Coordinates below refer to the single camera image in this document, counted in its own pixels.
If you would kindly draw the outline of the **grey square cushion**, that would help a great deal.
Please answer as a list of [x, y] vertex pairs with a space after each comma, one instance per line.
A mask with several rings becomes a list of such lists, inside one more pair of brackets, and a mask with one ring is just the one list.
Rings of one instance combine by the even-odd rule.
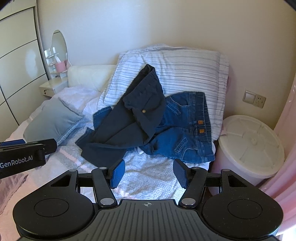
[[84, 115], [60, 98], [52, 98], [29, 123], [23, 137], [27, 142], [54, 139], [57, 145], [81, 124]]

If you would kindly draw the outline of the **patterned white bedspread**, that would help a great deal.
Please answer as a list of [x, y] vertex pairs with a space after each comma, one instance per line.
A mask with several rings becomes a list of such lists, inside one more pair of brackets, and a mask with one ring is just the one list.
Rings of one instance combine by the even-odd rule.
[[[46, 157], [46, 165], [1, 180], [1, 212], [22, 197], [67, 171], [77, 169], [89, 173], [94, 165], [81, 157], [75, 144], [87, 128], [93, 127], [92, 115], [104, 108], [104, 96], [87, 87], [71, 87], [54, 96], [85, 114], [76, 129], [62, 142], [57, 151]], [[120, 199], [180, 199], [183, 190], [173, 174], [173, 161], [162, 155], [150, 156], [134, 149], [125, 156], [125, 174], [114, 190]]]

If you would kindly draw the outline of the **blue denim jeans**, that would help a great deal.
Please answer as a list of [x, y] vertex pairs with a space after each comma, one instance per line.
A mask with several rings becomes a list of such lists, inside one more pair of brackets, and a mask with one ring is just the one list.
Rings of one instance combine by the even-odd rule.
[[211, 123], [203, 92], [180, 92], [165, 97], [166, 106], [154, 136], [140, 148], [148, 155], [163, 155], [188, 163], [215, 159]]

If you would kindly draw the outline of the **white bedside table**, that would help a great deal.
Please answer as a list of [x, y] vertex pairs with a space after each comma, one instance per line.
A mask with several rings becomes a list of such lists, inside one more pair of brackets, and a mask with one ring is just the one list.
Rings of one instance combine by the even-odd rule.
[[53, 78], [39, 86], [41, 94], [47, 97], [53, 97], [55, 94], [68, 87], [68, 78]]

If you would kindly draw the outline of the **navy blue trousers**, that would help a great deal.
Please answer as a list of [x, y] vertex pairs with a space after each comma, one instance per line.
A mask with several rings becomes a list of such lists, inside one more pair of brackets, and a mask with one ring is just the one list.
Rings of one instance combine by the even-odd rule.
[[161, 123], [166, 101], [153, 66], [147, 64], [113, 107], [93, 114], [94, 129], [87, 129], [76, 145], [81, 156], [97, 167], [111, 167], [126, 152], [144, 146]]

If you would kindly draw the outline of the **white round lidded bin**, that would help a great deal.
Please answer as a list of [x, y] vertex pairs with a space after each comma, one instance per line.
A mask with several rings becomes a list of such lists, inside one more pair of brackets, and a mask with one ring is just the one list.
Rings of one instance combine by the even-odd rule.
[[269, 126], [250, 116], [233, 115], [222, 123], [211, 172], [229, 169], [257, 186], [273, 177], [284, 161], [282, 143]]

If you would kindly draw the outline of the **pink cup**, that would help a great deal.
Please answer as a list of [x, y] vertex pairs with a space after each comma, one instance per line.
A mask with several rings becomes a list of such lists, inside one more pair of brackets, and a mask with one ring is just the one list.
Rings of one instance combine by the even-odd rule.
[[66, 61], [61, 61], [55, 64], [56, 72], [62, 73], [67, 70]]

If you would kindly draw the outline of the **cream sliding wardrobe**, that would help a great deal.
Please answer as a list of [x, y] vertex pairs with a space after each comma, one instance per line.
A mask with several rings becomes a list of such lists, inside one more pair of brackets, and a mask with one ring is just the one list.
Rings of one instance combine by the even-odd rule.
[[1, 10], [1, 141], [46, 100], [37, 26], [36, 1], [10, 1]]

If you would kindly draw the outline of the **white padded headboard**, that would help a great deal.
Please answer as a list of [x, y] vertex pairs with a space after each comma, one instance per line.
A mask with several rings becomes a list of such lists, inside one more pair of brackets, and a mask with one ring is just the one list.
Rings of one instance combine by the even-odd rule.
[[102, 92], [116, 69], [116, 65], [71, 66], [68, 71], [68, 86], [86, 86]]

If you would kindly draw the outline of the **pink curtain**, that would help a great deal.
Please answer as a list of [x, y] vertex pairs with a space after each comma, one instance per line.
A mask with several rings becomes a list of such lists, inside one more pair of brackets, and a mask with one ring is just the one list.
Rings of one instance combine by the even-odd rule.
[[295, 154], [296, 110], [295, 81], [292, 83], [287, 102], [274, 128], [285, 153], [285, 161], [276, 175], [261, 187], [283, 210], [283, 221], [278, 232], [295, 227]]

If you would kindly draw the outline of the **striped white pillow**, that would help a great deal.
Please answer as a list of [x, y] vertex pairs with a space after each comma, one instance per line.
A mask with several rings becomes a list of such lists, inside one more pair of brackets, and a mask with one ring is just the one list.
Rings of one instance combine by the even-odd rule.
[[165, 96], [184, 91], [204, 92], [212, 140], [217, 140], [221, 133], [229, 75], [227, 56], [217, 51], [165, 44], [123, 52], [98, 106], [116, 105], [146, 64], [156, 69]]

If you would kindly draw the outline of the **white wall switch socket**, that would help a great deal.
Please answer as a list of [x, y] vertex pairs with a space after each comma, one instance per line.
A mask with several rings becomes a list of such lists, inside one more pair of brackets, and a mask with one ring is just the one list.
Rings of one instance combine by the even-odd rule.
[[265, 101], [266, 101], [266, 97], [256, 94], [254, 92], [245, 90], [245, 93], [243, 96], [243, 102], [252, 104], [253, 106], [256, 106], [258, 108], [263, 108]]

